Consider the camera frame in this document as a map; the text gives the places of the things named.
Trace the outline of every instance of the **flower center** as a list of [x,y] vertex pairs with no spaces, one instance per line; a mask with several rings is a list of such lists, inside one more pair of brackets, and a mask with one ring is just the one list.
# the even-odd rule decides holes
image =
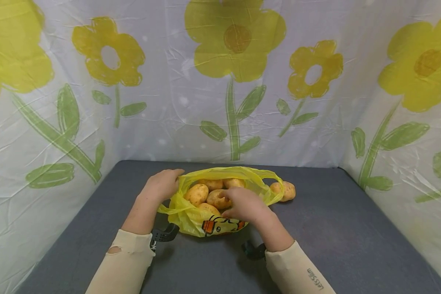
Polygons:
[[105,46],[102,48],[102,59],[106,66],[111,69],[118,69],[120,60],[118,53],[113,47]]
[[307,71],[305,82],[309,86],[312,86],[313,84],[317,83],[319,81],[319,78],[322,76],[322,66],[320,65],[313,65],[310,67]]
[[438,50],[425,51],[415,62],[413,70],[421,77],[428,77],[441,66],[441,52]]
[[234,53],[247,50],[251,41],[252,33],[242,25],[233,24],[224,32],[224,44]]

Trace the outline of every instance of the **plastic bag handle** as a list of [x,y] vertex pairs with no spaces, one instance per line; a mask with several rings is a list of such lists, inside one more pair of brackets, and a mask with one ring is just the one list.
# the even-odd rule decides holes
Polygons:
[[187,209],[191,209],[192,207],[183,207],[183,208],[177,208],[177,209],[174,209],[174,208],[168,208],[168,207],[166,207],[165,205],[163,205],[163,204],[161,204],[159,207],[158,207],[158,209],[157,209],[157,212],[159,212],[159,213],[161,213],[161,214],[177,214],[177,213],[180,213],[180,212],[182,212],[182,211],[185,211],[185,210],[187,210]]
[[283,180],[276,173],[274,173],[273,171],[264,170],[264,169],[257,169],[257,170],[255,170],[255,173],[257,174],[258,177],[260,177],[260,179],[262,181],[263,181],[263,179],[274,179],[274,180],[277,180],[277,182],[281,186],[281,191],[278,194],[276,194],[273,199],[271,199],[270,201],[268,201],[266,203],[267,206],[270,206],[271,204],[276,203],[283,198],[283,196],[284,196]]

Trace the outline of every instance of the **forearm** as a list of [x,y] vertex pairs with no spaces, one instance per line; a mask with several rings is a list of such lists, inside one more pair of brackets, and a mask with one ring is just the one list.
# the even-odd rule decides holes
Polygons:
[[294,239],[289,235],[277,215],[269,208],[260,215],[261,217],[255,220],[254,226],[260,233],[266,249],[269,252],[278,252],[291,247]]
[[121,229],[137,235],[150,234],[159,205],[149,192],[142,190]]
[[139,294],[155,253],[150,249],[159,203],[142,191],[98,267],[87,294]]
[[266,267],[283,294],[336,294],[297,242],[281,252],[266,252]]
[[284,294],[335,294],[322,273],[289,235],[276,214],[265,212],[255,223],[266,246],[271,278]]
[[155,253],[150,249],[152,235],[136,235],[119,230],[111,248],[96,271],[86,294],[139,294]]

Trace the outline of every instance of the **beige sleeve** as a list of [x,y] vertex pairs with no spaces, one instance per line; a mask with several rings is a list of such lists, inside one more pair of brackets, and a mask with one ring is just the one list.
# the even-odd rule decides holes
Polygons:
[[136,235],[120,229],[111,247],[121,251],[106,253],[86,294],[139,294],[155,256],[150,249],[151,239],[152,234]]
[[268,272],[283,294],[336,294],[297,242],[265,255]]

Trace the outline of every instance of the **white backdrop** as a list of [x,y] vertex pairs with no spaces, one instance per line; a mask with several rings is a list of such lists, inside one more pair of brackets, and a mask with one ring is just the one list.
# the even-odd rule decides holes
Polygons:
[[441,0],[0,0],[0,293],[125,159],[344,167],[441,275]]

